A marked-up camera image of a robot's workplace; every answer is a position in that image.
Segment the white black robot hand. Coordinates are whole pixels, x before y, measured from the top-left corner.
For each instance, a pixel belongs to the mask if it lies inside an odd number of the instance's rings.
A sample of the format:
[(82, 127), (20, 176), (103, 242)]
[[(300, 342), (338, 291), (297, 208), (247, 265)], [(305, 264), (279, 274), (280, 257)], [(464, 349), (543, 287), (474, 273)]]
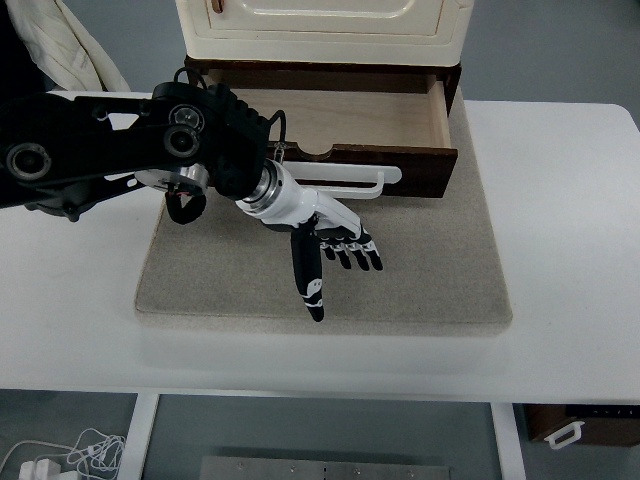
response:
[[(297, 290), (315, 322), (324, 319), (321, 252), (328, 260), (339, 259), (344, 269), (352, 264), (347, 250), (361, 270), (383, 270), (373, 238), (363, 229), (357, 214), (341, 202), (311, 187), (301, 186), (281, 164), (266, 160), (254, 191), (236, 201), (246, 215), (268, 228), (291, 232), (291, 253)], [(360, 236), (346, 243), (341, 239), (319, 242), (313, 224), (303, 224), (316, 216), (319, 230), (338, 229), (340, 236)]]

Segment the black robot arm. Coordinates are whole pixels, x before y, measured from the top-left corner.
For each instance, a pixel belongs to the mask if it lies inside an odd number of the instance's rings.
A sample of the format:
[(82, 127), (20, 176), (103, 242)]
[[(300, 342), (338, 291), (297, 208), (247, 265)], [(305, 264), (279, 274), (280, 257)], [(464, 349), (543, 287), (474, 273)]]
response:
[(159, 84), (148, 99), (37, 93), (1, 108), (1, 204), (77, 221), (96, 204), (142, 187), (160, 190), (170, 218), (195, 221), (214, 188), (267, 228), (290, 236), (297, 290), (324, 317), (322, 263), (381, 270), (360, 218), (299, 184), (283, 166), (284, 126), (222, 83)]

